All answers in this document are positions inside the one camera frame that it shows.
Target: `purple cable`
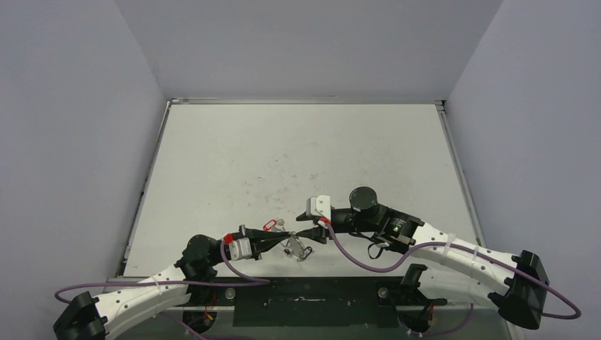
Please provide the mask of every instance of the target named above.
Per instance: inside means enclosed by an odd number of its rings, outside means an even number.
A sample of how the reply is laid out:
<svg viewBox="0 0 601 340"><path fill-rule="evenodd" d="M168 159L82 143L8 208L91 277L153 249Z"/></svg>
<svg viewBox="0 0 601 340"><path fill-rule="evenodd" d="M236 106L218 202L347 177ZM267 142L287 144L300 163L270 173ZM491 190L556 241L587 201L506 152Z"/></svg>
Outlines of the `purple cable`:
<svg viewBox="0 0 601 340"><path fill-rule="evenodd" d="M234 268L234 266L232 266L232 264L228 261L228 258L225 257L225 243L222 240L221 241L221 245L219 246L219 251L221 252L221 259L223 260L223 263L228 266L228 268L236 275L238 275L241 278L245 278L248 281L253 281L255 283L260 283L261 285L268 285L270 284L271 281L269 280L265 280L264 278L253 278L252 276L248 276L244 273L240 273L236 268Z"/></svg>
<svg viewBox="0 0 601 340"><path fill-rule="evenodd" d="M93 287L150 287L153 285L204 285L209 287L252 287L254 285L263 285L264 283L258 282L244 282L244 283L218 283L218 282L198 282L198 281L158 281L158 282L99 282L99 283L82 283L81 285L70 285L56 291L55 298L63 303L70 303L70 300L60 296L60 293L67 292L69 290L81 289L81 288L93 288Z"/></svg>
<svg viewBox="0 0 601 340"><path fill-rule="evenodd" d="M416 246L413 246L411 248L409 248L409 250L407 250L403 256L397 261L397 263L393 264L392 266L388 267L388 268L376 268L376 267L372 267L372 266L368 266L362 262L360 262L359 260L355 259L351 254L348 253L348 251L346 251L342 245L340 244L340 241L338 241L338 238L336 237L336 234L334 233L334 229L332 228L332 225L327 224L326 226L328 228L328 230L330 231L330 236L332 237L332 239L334 240L334 243L336 244L336 247L338 247L338 249L342 252L342 254L344 254L344 256L346 256L347 259L349 259L352 263L356 264L357 266L366 269L368 271L373 271L376 273L387 273L389 271L393 271L395 269L397 269L403 262L405 262L405 260L416 250L421 249L421 248L425 248L425 247L444 247L446 246L445 242L425 242L425 243L421 243L418 244ZM459 244L451 244L451 248L454 249L459 249L462 251L466 251L468 253L473 253L473 249L469 249L466 246L461 246ZM486 256L485 254L482 253L476 253L476 255L478 255L478 257L485 259L487 261L490 261L494 264L496 264L497 266L501 266L509 271L512 271L514 273L516 273L517 275L527 279L528 281L538 285L539 287L545 289L546 291L550 292L551 294L555 295L559 300L563 301L563 303L565 303L566 305L568 305L572 310L574 310L574 314L572 315L562 315L562 314L551 314L551 313L542 313L542 316L544 317L550 317L550 318L554 318L554 319L563 319L563 320L573 320L573 319L577 319L582 315L582 312L580 311L580 308L578 308L578 306L576 306L574 304L574 302L571 302L570 300L568 300L568 298L566 298L565 296L563 296L562 294L560 294L560 292L558 292L557 290L549 287L549 285L545 284L544 282L535 279L534 277L526 274L525 272L517 269L517 268L513 268L511 266L508 266L507 264L498 261L497 259L494 259L490 256Z"/></svg>
<svg viewBox="0 0 601 340"><path fill-rule="evenodd" d="M458 330L464 328L470 321L471 321L471 317L473 314L473 303L470 304L470 309L468 314L466 315L466 318L458 325L456 325L455 327L451 328L451 329L445 329L444 331L429 331L426 333L421 333L422 336L439 336L439 335L447 335L453 332L457 332ZM407 327L405 324L403 324L403 322L401 322L401 324L403 326L405 326L405 328L409 329L409 327ZM418 331L412 331L411 329L409 329L411 334L417 334L419 335L420 333Z"/></svg>
<svg viewBox="0 0 601 340"><path fill-rule="evenodd" d="M202 334L198 333L197 331L195 331L192 327L190 327L189 325L187 325L185 322L183 322L180 319L174 317L173 315L170 315L170 314L168 314L166 312L160 312L159 314L161 314L164 317L168 317L171 320L175 321L176 323L180 324L183 328L187 329L188 332L192 333L192 335L194 335L195 337L197 337L200 340L208 340L208 339L249 340L249 339L251 339L251 338L248 338L246 336L202 335Z"/></svg>
<svg viewBox="0 0 601 340"><path fill-rule="evenodd" d="M55 292L55 298L63 303L70 303L70 300L65 299L60 296L61 293L67 292L69 290L81 289L81 288L93 288L93 287L150 287L152 285L204 285L208 287L252 287L255 285L268 285L269 280L265 280L263 278L253 278L252 276L248 276L244 273L240 273L232 264L228 261L227 257L225 257L225 245L221 242L220 246L221 259L223 263L236 275L241 278L245 278L251 282L244 283L218 283L218 282L198 282L198 281L158 281L158 282L101 282L101 283L82 283L81 285L70 285L69 287L64 287Z"/></svg>
<svg viewBox="0 0 601 340"><path fill-rule="evenodd" d="M197 322L199 322L199 321L203 320L204 318L205 318L205 317L204 317L204 315L203 315L202 317L197 317L197 318L195 318L195 319L192 319L192 321L188 322L188 326L190 326L190 327L191 327L193 324L195 324L195 323L197 323Z"/></svg>

